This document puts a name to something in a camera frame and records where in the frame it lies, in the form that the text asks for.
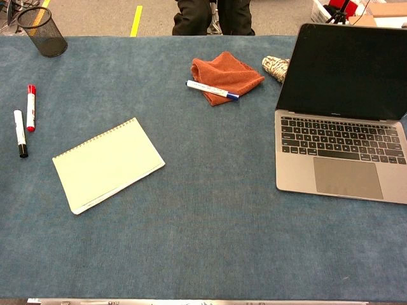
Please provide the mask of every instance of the black mesh cup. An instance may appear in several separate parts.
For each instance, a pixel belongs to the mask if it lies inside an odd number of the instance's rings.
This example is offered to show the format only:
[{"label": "black mesh cup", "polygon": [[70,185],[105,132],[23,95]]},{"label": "black mesh cup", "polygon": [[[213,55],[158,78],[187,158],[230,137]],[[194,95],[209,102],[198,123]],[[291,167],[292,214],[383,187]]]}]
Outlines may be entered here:
[{"label": "black mesh cup", "polygon": [[48,8],[36,6],[22,11],[17,18],[38,51],[46,57],[55,57],[65,52],[68,44],[62,37]]}]

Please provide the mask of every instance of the person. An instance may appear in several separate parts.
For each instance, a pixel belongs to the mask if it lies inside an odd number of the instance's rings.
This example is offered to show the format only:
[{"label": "person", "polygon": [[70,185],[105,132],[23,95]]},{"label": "person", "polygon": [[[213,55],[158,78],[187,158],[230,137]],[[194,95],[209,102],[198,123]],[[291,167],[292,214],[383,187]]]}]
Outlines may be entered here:
[{"label": "person", "polygon": [[[206,35],[212,22],[211,2],[216,0],[176,0],[172,35]],[[255,35],[250,0],[217,0],[219,24],[224,35]]]}]

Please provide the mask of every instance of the laptop keyboard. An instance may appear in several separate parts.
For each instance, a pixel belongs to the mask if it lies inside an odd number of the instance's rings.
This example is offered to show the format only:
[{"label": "laptop keyboard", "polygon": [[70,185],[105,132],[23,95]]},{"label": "laptop keyboard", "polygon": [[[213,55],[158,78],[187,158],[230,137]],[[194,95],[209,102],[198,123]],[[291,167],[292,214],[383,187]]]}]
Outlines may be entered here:
[{"label": "laptop keyboard", "polygon": [[283,116],[281,139],[285,153],[406,164],[393,126]]}]

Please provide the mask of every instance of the marker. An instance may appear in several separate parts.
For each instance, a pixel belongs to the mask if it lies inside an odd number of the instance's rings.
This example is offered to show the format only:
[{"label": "marker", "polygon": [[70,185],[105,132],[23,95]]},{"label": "marker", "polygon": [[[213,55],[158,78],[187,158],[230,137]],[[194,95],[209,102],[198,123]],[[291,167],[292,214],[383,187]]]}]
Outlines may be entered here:
[{"label": "marker", "polygon": [[33,132],[36,129],[36,92],[35,85],[27,86],[27,130]]},{"label": "marker", "polygon": [[198,89],[198,90],[201,90],[201,91],[213,93],[213,94],[219,95],[221,97],[231,98],[232,100],[238,100],[238,98],[239,98],[239,96],[237,94],[230,93],[230,92],[228,92],[226,90],[211,87],[211,86],[204,85],[204,84],[201,84],[201,83],[197,83],[196,81],[187,81],[186,85],[188,87],[190,87],[190,88],[194,88],[194,89]]},{"label": "marker", "polygon": [[21,110],[14,110],[15,132],[17,133],[17,144],[21,158],[28,157],[27,145],[25,144],[23,114]]}]

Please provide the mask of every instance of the spiral notebook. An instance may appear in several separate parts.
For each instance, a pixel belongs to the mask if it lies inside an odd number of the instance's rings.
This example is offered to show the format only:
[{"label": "spiral notebook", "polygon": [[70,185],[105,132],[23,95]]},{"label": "spiral notebook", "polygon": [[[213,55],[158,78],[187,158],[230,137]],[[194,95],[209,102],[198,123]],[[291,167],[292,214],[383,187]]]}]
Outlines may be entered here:
[{"label": "spiral notebook", "polygon": [[52,161],[74,214],[84,212],[165,165],[135,118]]}]

